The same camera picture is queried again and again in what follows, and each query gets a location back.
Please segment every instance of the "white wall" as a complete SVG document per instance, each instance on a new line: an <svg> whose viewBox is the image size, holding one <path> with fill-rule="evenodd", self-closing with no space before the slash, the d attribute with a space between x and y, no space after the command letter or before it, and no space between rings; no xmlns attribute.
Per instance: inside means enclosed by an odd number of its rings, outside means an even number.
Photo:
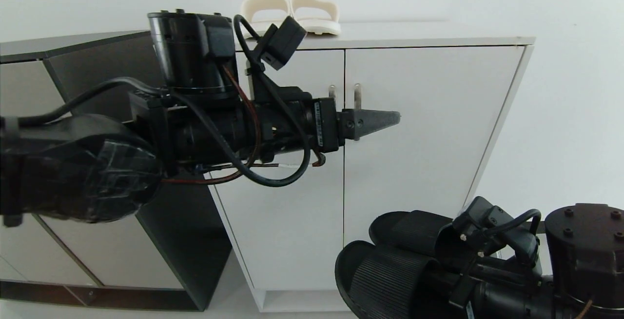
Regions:
<svg viewBox="0 0 624 319"><path fill-rule="evenodd" d="M147 28L243 0L0 0L0 41ZM537 36L478 193L511 213L624 208L624 0L334 0L343 21L450 19Z"/></svg>

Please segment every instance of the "white slipper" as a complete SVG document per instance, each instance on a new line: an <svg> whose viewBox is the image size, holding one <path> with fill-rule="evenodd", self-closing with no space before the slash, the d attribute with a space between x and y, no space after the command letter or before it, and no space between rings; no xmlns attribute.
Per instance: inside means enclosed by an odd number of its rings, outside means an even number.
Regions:
<svg viewBox="0 0 624 319"><path fill-rule="evenodd" d="M301 25L307 32L314 32L317 35L340 34L340 24L338 23L340 12L336 3L319 0L290 0L290 7L292 10L292 17L294 17L299 25ZM330 17L297 17L296 12L299 8L316 8L325 10Z"/></svg>
<svg viewBox="0 0 624 319"><path fill-rule="evenodd" d="M267 32L271 24L280 26L284 19L291 14L290 6L286 0L246 0L243 2L240 9L241 15L249 21L249 24L251 24L252 28L254 28L260 36ZM261 10L283 10L284 17L281 19L254 20L254 15ZM245 28L243 28L243 36L246 39L252 37Z"/></svg>

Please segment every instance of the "black slipper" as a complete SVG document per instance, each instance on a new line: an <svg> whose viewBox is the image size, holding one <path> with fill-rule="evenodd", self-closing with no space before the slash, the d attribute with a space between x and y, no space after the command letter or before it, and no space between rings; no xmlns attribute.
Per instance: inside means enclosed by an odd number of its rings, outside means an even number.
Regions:
<svg viewBox="0 0 624 319"><path fill-rule="evenodd" d="M452 219L414 210L385 213L370 224L375 245L388 245L438 259L445 268L461 270L474 256L450 225Z"/></svg>
<svg viewBox="0 0 624 319"><path fill-rule="evenodd" d="M336 260L336 285L361 319L461 318L448 299L419 281L437 261L365 241L346 245Z"/></svg>

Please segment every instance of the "slide sandal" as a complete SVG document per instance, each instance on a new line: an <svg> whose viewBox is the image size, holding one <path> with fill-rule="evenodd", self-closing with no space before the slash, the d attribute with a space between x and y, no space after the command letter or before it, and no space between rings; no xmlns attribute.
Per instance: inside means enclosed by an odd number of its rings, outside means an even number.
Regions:
<svg viewBox="0 0 624 319"><path fill-rule="evenodd" d="M292 9L292 17L301 25L307 32L314 32L317 35L321 34L340 34L340 24L338 18L340 12L336 3L319 1L319 0L290 0L290 6ZM319 10L325 10L330 16L328 17L298 17L296 12L299 8L315 8Z"/></svg>
<svg viewBox="0 0 624 319"><path fill-rule="evenodd" d="M414 210L385 213L370 224L368 235L375 245L388 245L435 257L445 268L458 270L475 251L453 229L452 219Z"/></svg>
<svg viewBox="0 0 624 319"><path fill-rule="evenodd" d="M336 259L336 285L360 319L461 318L447 298L419 284L429 267L437 267L431 257L354 241Z"/></svg>
<svg viewBox="0 0 624 319"><path fill-rule="evenodd" d="M254 15L263 10L282 10L284 17L280 19L254 20ZM258 35L263 36L271 24L281 25L284 19L290 15L290 7L286 0L246 0L240 7L240 14L249 21L249 24L256 30ZM245 28L243 28L243 37L246 39L252 37Z"/></svg>

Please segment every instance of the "cabinet handle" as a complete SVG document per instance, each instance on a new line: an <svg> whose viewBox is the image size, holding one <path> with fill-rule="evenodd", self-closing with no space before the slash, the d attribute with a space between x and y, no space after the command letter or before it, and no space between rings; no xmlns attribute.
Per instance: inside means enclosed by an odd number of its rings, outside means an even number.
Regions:
<svg viewBox="0 0 624 319"><path fill-rule="evenodd" d="M355 84L353 101L355 109L362 109L362 85L360 83Z"/></svg>
<svg viewBox="0 0 624 319"><path fill-rule="evenodd" d="M336 86L334 85L330 85L330 97L332 97L332 99L336 99Z"/></svg>

